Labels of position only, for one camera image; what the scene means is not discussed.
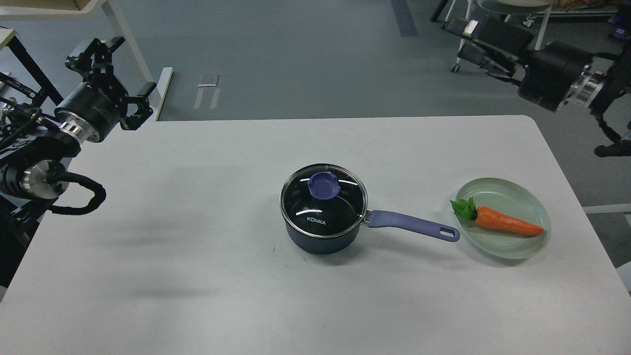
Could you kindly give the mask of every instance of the glass lid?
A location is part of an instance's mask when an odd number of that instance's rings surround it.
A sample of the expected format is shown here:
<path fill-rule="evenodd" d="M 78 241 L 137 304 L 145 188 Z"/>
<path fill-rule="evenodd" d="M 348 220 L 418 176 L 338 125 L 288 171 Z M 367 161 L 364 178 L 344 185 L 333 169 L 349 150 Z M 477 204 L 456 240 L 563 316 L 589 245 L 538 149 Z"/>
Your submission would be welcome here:
<path fill-rule="evenodd" d="M 281 192 L 283 218 L 298 232 L 317 238 L 335 238 L 359 226 L 367 202 L 362 182 L 332 164 L 298 170 Z"/>

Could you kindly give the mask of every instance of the light green plate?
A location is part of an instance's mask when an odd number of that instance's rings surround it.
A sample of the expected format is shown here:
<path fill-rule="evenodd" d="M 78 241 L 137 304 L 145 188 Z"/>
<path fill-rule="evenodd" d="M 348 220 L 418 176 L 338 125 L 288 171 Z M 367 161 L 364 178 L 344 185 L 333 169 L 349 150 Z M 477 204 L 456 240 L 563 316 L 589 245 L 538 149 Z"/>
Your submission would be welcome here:
<path fill-rule="evenodd" d="M 504 259 L 518 260 L 539 253 L 550 240 L 550 217 L 541 202 L 530 191 L 510 181 L 486 177 L 465 184 L 456 198 L 469 200 L 476 206 L 488 206 L 503 214 L 525 220 L 545 229 L 545 232 L 525 238 L 509 232 L 497 232 L 478 227 L 458 217 L 460 230 L 473 245 Z"/>

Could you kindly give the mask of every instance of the purple lid handle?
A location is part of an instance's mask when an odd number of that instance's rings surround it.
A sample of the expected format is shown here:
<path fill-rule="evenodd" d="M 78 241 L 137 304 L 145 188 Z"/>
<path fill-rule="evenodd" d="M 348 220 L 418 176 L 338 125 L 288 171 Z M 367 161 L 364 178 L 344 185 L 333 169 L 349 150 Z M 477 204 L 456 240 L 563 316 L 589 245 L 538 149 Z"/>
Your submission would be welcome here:
<path fill-rule="evenodd" d="M 396 227 L 444 241 L 454 242 L 460 239 L 460 231 L 456 228 L 396 212 L 369 211 L 365 222 L 369 228 Z"/>
<path fill-rule="evenodd" d="M 307 183 L 309 193 L 318 200 L 330 200 L 340 191 L 338 177 L 332 172 L 321 171 L 313 174 Z"/>

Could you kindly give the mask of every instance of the handle hole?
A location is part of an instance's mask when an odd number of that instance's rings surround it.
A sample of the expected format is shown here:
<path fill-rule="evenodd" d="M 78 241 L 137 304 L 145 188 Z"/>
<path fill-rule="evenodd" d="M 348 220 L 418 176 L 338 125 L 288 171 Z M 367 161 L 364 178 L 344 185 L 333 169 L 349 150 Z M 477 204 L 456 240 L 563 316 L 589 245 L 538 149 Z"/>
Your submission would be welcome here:
<path fill-rule="evenodd" d="M 442 235 L 444 235 L 445 237 L 449 237 L 449 238 L 455 238 L 456 237 L 456 235 L 452 231 L 450 231 L 448 229 L 441 228 L 440 229 L 440 233 Z"/>

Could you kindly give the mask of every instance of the pot lid knob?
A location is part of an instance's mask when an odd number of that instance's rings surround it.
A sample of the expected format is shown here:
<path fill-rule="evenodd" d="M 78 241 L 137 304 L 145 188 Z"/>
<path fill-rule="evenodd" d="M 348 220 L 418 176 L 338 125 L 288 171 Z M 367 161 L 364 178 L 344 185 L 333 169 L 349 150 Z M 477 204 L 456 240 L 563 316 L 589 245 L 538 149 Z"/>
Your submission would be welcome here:
<path fill-rule="evenodd" d="M 328 171 L 311 175 L 307 186 L 311 196 L 318 200 L 330 200 L 337 196 L 340 190 L 338 177 Z"/>

